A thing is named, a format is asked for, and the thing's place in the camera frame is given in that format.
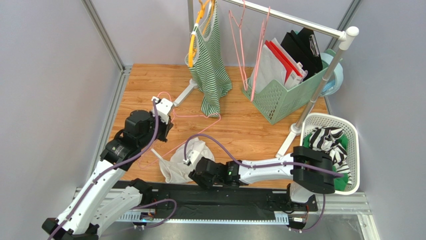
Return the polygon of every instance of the gray wall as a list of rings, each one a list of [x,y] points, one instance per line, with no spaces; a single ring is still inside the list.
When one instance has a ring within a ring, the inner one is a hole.
[[[0,2],[1,239],[41,226],[90,171],[119,72],[81,1]]]
[[[271,6],[274,10],[337,28],[352,0],[249,2]],[[190,37],[187,0],[93,0],[93,4],[125,64],[185,64]],[[196,18],[200,4],[193,0],[193,5]],[[242,8],[222,0],[218,0],[218,6],[223,62],[227,66],[236,66],[238,62],[228,11],[232,10],[235,18],[239,20]],[[259,33],[265,17],[266,15],[252,10],[245,12],[242,31],[245,61],[248,66],[255,64]],[[276,37],[281,41],[285,33],[292,29],[300,30],[301,27],[271,17],[265,39]],[[234,31],[238,40],[236,26]],[[320,49],[325,49],[330,37],[321,33],[316,36]]]
[[[359,132],[361,179],[381,239],[424,239],[426,2],[362,3],[332,112]]]

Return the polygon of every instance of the clothes rack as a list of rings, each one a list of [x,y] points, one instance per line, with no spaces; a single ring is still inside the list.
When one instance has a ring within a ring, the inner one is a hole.
[[[330,28],[330,27],[327,27],[327,26],[323,26],[321,24],[317,24],[317,23],[314,23],[314,22],[311,22],[311,21],[304,20],[304,19],[299,18],[299,17],[295,17],[295,16],[292,16],[292,15],[277,11],[277,10],[271,9],[269,11],[268,7],[261,6],[261,5],[258,5],[258,4],[249,2],[249,1],[246,1],[245,3],[242,0],[223,0],[223,1],[234,4],[234,5],[238,5],[240,7],[244,6],[244,4],[245,4],[245,7],[247,9],[250,9],[250,10],[256,11],[258,13],[262,13],[262,14],[268,14],[268,12],[269,12],[269,15],[271,17],[274,17],[274,18],[277,18],[277,19],[280,19],[280,20],[284,20],[284,21],[292,23],[292,24],[296,24],[296,25],[299,25],[299,26],[304,27],[304,28],[311,29],[313,31],[331,36],[331,37],[337,39],[338,41],[340,41],[336,55],[334,56],[330,65],[328,66],[327,71],[324,73],[324,76],[322,77],[321,83],[319,84],[319,86],[315,90],[315,92],[313,93],[312,97],[310,98],[310,101],[306,104],[306,106],[305,106],[302,114],[300,115],[299,119],[297,120],[297,122],[293,123],[291,125],[290,132],[289,132],[287,138],[285,139],[281,148],[278,150],[278,153],[275,155],[277,158],[282,157],[286,154],[287,150],[289,149],[289,147],[292,144],[295,137],[301,134],[302,123],[304,122],[304,120],[308,116],[308,114],[311,112],[311,110],[314,108],[314,105],[317,102],[317,99],[320,96],[322,89],[324,88],[324,86],[327,84],[330,77],[332,76],[337,64],[339,63],[339,60],[341,59],[341,57],[343,55],[343,53],[346,50],[348,50],[351,43],[354,41],[355,37],[358,36],[360,31],[356,26],[350,26],[350,27],[347,28],[346,31],[339,31],[339,30],[336,30],[336,29],[333,29],[333,28]],[[194,16],[193,12],[191,14],[191,10],[193,9],[192,8],[193,0],[187,0],[187,2],[188,2],[189,16]],[[189,30],[190,30],[190,32],[192,31],[191,26],[194,26],[194,17],[189,17]],[[174,105],[176,107],[179,106],[182,103],[182,101],[192,92],[192,90],[194,90],[196,88],[196,86],[194,86],[193,83],[194,83],[194,81],[190,81],[189,86],[178,97],[179,101],[174,102]]]

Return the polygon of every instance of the red folder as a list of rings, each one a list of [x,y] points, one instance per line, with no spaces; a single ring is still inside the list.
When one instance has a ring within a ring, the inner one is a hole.
[[[287,70],[287,74],[285,75],[285,80],[287,80],[288,76],[292,71],[294,71],[299,77],[302,78],[302,74],[299,72],[299,70],[294,66],[290,60],[284,55],[283,52],[271,41],[265,41],[266,46],[273,52],[275,57],[285,66],[285,69]]]

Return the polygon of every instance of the clothing rack pole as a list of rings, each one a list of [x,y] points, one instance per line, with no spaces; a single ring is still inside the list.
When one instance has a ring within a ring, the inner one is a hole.
[[[238,5],[238,6],[241,6],[241,7],[244,6],[244,2],[242,0],[223,0],[223,1],[231,3],[231,4],[235,4],[235,5]],[[261,6],[261,5],[258,5],[258,4],[249,2],[249,1],[245,2],[245,8],[259,12],[259,13],[262,13],[262,14],[268,14],[268,12],[269,12],[268,7]],[[302,26],[304,28],[308,28],[308,29],[317,31],[319,33],[331,36],[333,38],[337,38],[339,40],[343,40],[344,36],[345,36],[344,31],[339,31],[339,30],[336,30],[336,29],[333,29],[333,28],[330,28],[330,27],[327,27],[327,26],[323,26],[323,25],[320,25],[320,24],[317,24],[317,23],[314,23],[314,22],[311,22],[311,21],[304,20],[302,18],[298,18],[298,17],[292,16],[292,15],[289,15],[289,14],[286,14],[286,13],[282,13],[280,11],[276,11],[276,10],[273,10],[273,9],[270,10],[269,16],[277,18],[277,19],[284,20],[284,21],[292,23],[292,24]]]

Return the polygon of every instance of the green plastic basket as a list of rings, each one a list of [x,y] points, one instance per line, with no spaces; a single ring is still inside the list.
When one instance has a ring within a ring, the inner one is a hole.
[[[331,49],[325,52],[332,56],[336,55]],[[272,125],[278,123],[309,102],[328,69],[326,63],[323,62],[322,65],[323,69],[320,72],[290,90],[287,90],[276,79],[272,80],[261,92],[254,93],[254,106]],[[242,93],[251,99],[252,88],[248,86],[247,91],[242,88]]]

